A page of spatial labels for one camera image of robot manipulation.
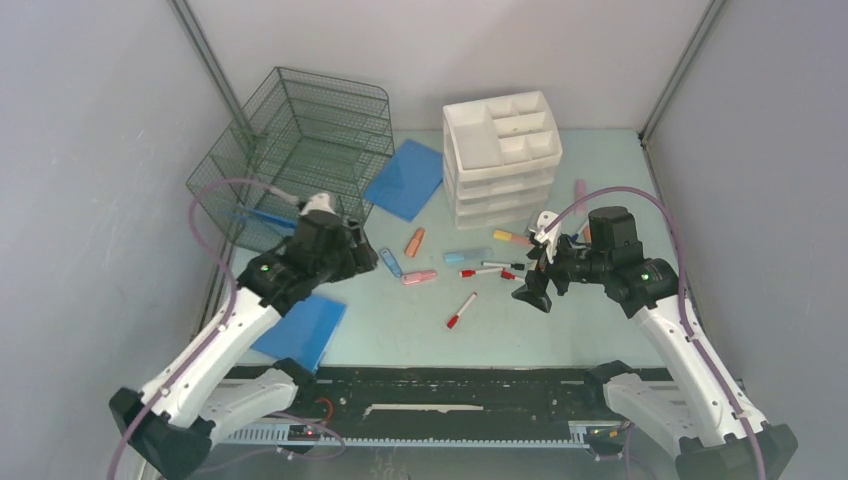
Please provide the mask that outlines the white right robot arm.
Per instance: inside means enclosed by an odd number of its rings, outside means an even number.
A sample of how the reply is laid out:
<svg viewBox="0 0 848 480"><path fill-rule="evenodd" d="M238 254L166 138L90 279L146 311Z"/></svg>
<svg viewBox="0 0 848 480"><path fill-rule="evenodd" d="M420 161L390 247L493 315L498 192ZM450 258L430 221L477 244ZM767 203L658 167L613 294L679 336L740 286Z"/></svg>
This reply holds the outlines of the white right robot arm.
<svg viewBox="0 0 848 480"><path fill-rule="evenodd" d="M536 266L513 298L548 313L549 286L558 295L573 283L602 286L660 355L683 398L681 405L669 401L613 361L590 370L585 411L635 423L674 460L681 479L779 478L798 449L796 436L771 424L734 381L679 294L671 265L645 257L633 215L621 206L591 211L587 246L574 245L554 220L551 211L531 217L528 256Z"/></svg>

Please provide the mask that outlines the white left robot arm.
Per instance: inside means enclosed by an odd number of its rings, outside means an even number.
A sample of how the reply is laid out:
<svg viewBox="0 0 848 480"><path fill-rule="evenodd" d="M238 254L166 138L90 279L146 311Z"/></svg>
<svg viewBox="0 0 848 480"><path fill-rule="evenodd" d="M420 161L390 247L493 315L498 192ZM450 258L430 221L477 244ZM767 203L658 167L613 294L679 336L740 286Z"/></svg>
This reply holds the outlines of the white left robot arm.
<svg viewBox="0 0 848 480"><path fill-rule="evenodd" d="M140 390L117 390L108 406L122 439L166 479L187 479L214 446L271 413L304 416L316 403L314 376L292 358L228 393L215 390L265 332L324 283L378 263L361 224L313 210L284 244L251 259L225 307Z"/></svg>

